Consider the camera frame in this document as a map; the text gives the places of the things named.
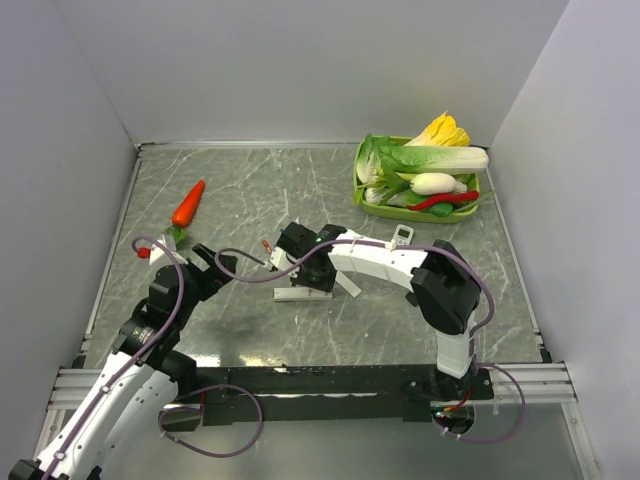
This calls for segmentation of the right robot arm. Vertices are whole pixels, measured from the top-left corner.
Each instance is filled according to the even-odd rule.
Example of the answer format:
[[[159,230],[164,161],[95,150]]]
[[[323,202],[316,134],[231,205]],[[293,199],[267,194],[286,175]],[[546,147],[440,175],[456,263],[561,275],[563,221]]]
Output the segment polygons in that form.
[[[424,251],[338,225],[327,224],[316,233],[292,222],[281,231],[270,262],[277,270],[290,269],[294,286],[317,291],[330,292],[346,272],[405,288],[408,301],[436,331],[438,390],[454,399],[471,387],[472,330],[481,286],[450,243],[436,241],[431,251]]]

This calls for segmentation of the white remote control body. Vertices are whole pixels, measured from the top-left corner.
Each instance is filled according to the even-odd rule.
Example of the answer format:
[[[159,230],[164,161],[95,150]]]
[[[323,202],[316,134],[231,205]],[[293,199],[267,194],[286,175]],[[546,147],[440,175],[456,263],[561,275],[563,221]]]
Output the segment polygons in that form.
[[[331,292],[305,287],[284,287],[273,289],[274,302],[327,301],[332,299]]]

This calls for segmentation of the white remote battery cover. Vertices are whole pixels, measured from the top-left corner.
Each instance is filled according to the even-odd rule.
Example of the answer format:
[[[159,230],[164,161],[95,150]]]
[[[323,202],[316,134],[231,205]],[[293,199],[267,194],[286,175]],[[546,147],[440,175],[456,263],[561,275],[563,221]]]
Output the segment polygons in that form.
[[[336,273],[335,281],[353,298],[357,298],[362,292],[362,290],[343,272]]]

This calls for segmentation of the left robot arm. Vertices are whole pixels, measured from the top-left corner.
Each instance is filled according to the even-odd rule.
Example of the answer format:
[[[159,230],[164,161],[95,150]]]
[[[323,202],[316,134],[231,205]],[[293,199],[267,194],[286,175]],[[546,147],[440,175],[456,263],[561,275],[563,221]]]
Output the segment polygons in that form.
[[[207,269],[165,255],[85,399],[36,459],[15,464],[10,478],[109,479],[137,430],[166,404],[195,395],[196,362],[175,347],[198,303],[230,282],[237,259],[201,244],[193,251]]]

